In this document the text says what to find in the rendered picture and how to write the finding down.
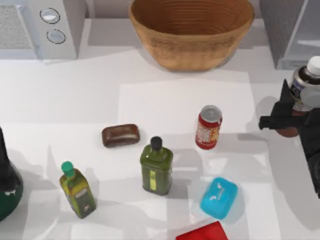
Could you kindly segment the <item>grey mesh microwave door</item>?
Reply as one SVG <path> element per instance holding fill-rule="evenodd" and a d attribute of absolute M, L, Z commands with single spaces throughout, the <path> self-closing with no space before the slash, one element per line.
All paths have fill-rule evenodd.
<path fill-rule="evenodd" d="M 0 49 L 31 48 L 22 6 L 0 5 Z"/>

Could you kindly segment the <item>flat red square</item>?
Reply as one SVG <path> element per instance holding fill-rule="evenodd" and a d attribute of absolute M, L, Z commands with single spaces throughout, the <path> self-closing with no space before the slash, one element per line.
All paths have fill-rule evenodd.
<path fill-rule="evenodd" d="M 175 240 L 229 240 L 219 221 L 178 235 Z"/>

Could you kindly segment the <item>woven brown basket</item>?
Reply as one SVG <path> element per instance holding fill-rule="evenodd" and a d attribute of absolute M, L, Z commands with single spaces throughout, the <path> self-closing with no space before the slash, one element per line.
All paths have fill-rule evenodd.
<path fill-rule="evenodd" d="M 249 0 L 133 0 L 131 23 L 150 56 L 170 71 L 208 71 L 238 47 L 255 18 Z"/>

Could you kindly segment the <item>brown bottle with white cap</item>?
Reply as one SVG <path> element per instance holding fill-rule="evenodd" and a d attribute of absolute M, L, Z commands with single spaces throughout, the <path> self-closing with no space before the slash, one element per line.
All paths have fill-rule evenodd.
<path fill-rule="evenodd" d="M 296 69 L 288 86 L 294 101 L 292 116 L 303 116 L 313 109 L 303 102 L 301 92 L 312 92 L 314 103 L 320 106 L 320 56 L 311 57 L 307 65 Z"/>

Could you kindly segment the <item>pale microwave oven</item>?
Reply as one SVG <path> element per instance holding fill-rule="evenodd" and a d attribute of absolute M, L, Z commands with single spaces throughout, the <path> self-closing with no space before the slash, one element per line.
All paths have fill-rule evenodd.
<path fill-rule="evenodd" d="M 72 60 L 79 54 L 87 11 L 86 0 L 0 0 L 0 5 L 21 5 L 31 49 L 0 49 L 0 60 Z M 40 10 L 53 8 L 60 14 L 56 24 L 45 23 Z M 47 31 L 62 31 L 62 44 L 48 41 Z"/>

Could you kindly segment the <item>round microwave knob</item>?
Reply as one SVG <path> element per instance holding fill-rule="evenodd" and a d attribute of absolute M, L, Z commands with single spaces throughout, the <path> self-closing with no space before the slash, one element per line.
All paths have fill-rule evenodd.
<path fill-rule="evenodd" d="M 66 41 L 66 35 L 58 29 L 51 29 L 47 31 L 46 38 L 53 44 L 59 45 Z"/>
<path fill-rule="evenodd" d="M 39 12 L 40 18 L 47 24 L 56 24 L 60 21 L 60 14 L 54 8 L 41 9 Z"/>

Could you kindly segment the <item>olive bottle with green cap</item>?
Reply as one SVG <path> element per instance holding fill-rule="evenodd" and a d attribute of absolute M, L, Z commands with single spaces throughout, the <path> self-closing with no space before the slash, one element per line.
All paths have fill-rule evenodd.
<path fill-rule="evenodd" d="M 75 214 L 84 219 L 97 208 L 90 185 L 72 162 L 63 162 L 61 170 L 63 175 L 59 179 L 60 186 Z"/>

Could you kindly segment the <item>green bottle with black cap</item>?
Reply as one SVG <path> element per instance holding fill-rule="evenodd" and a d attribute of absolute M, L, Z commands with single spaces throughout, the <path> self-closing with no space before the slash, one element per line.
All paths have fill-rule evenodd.
<path fill-rule="evenodd" d="M 165 196 L 172 185 L 173 152 L 163 146 L 159 136 L 153 136 L 140 155 L 142 187 L 147 192 Z"/>

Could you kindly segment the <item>brown soap bar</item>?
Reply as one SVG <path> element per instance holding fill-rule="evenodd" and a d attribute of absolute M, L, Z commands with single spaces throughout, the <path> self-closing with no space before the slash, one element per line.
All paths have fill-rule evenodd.
<path fill-rule="evenodd" d="M 140 141 L 139 128 L 132 123 L 105 127 L 101 136 L 106 148 L 132 145 Z"/>

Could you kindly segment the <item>red and white can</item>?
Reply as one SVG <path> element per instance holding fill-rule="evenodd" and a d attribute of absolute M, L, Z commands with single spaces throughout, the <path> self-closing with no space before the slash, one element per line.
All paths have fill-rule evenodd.
<path fill-rule="evenodd" d="M 198 115 L 195 143 L 203 150 L 216 147 L 220 134 L 223 116 L 215 105 L 204 106 Z"/>

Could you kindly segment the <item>large dark green bottle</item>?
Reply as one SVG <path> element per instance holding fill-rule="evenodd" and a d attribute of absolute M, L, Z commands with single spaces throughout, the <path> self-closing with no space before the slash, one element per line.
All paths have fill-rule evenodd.
<path fill-rule="evenodd" d="M 0 222 L 18 206 L 24 191 L 21 173 L 10 161 L 0 127 Z"/>

